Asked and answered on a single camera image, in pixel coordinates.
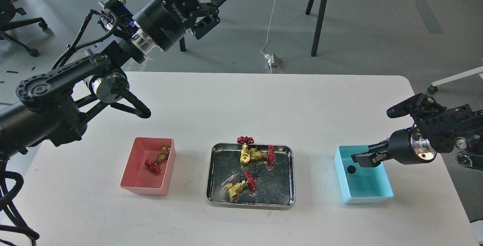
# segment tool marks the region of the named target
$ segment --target chair leg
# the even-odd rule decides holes
[[[436,91],[438,91],[437,87],[439,85],[449,83],[451,81],[458,80],[458,79],[461,79],[461,78],[464,78],[464,77],[468,77],[468,76],[471,76],[471,75],[474,75],[474,74],[481,74],[481,73],[483,73],[483,66],[477,67],[475,69],[470,69],[469,71],[461,72],[460,74],[455,74],[453,76],[446,77],[446,78],[438,80],[438,81],[434,81],[433,83],[431,83],[431,86],[428,88],[428,92],[430,94],[433,94]]]
[[[47,28],[47,23],[43,18],[33,18],[33,19],[27,19],[27,20],[20,20],[20,21],[14,21],[14,22],[9,22],[5,26],[2,27],[3,31],[8,31],[12,30],[15,28],[31,25],[34,23],[38,23],[38,26],[40,26],[42,29]]]
[[[7,41],[10,41],[11,43],[15,43],[19,46],[22,46],[29,54],[33,57],[38,56],[38,50],[34,48],[29,48],[27,45],[24,43],[21,43],[20,41],[16,40],[14,37],[10,36],[9,34],[5,33],[5,31],[0,30],[0,37],[6,39]]]

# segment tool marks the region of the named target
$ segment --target pink bin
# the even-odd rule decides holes
[[[164,146],[170,148],[168,160],[161,162],[161,172],[154,174],[145,166],[145,161],[148,158],[156,159]],[[175,157],[173,139],[135,138],[121,179],[121,187],[136,194],[168,194]]]

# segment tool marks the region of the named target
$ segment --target office chair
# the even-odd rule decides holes
[[[478,74],[483,79],[483,66],[477,67],[475,69],[470,69],[469,71],[461,72],[460,74],[455,74],[454,76],[446,77],[438,81],[434,81],[433,83],[431,83],[431,86],[429,86],[428,93],[429,94],[437,93],[439,85],[449,83],[454,80],[459,80],[461,78],[475,75],[475,74]]]
[[[5,31],[34,23],[38,23],[38,26],[40,26],[42,29],[45,29],[47,28],[47,23],[43,18],[33,18],[11,22],[16,13],[19,13],[20,15],[25,15],[26,12],[23,8],[16,9],[10,1],[11,0],[0,0],[0,40],[5,39],[7,41],[10,41],[11,43],[16,43],[17,45],[22,46],[27,52],[29,52],[31,56],[37,57],[37,49],[29,48],[27,45],[16,40]]]

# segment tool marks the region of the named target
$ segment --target red valve handle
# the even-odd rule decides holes
[[[255,143],[255,141],[253,140],[252,137],[244,137],[244,136],[241,136],[237,139],[237,142],[240,143],[240,144],[253,144]]]
[[[154,160],[149,158],[146,159],[145,166],[150,168],[155,174],[159,174],[161,172],[161,167]]]
[[[270,164],[270,165],[275,164],[275,147],[273,145],[269,145],[269,152],[267,154],[267,164]]]
[[[257,189],[257,183],[255,182],[255,179],[253,179],[252,173],[245,172],[245,177],[246,177],[246,182],[248,184],[248,190],[255,191]]]

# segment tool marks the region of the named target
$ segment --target white table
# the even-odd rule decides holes
[[[391,200],[342,201],[337,146],[376,143],[412,124],[385,115],[413,95],[403,77],[130,72],[128,78],[151,118],[107,108],[82,141],[58,148],[45,142],[33,160],[14,202],[41,234],[39,245],[477,245],[441,157],[412,166],[386,161]],[[76,88],[77,97],[85,93]],[[292,148],[297,197],[289,210],[216,208],[206,200],[211,148],[241,135]],[[136,136],[174,138],[167,196],[119,187]]]

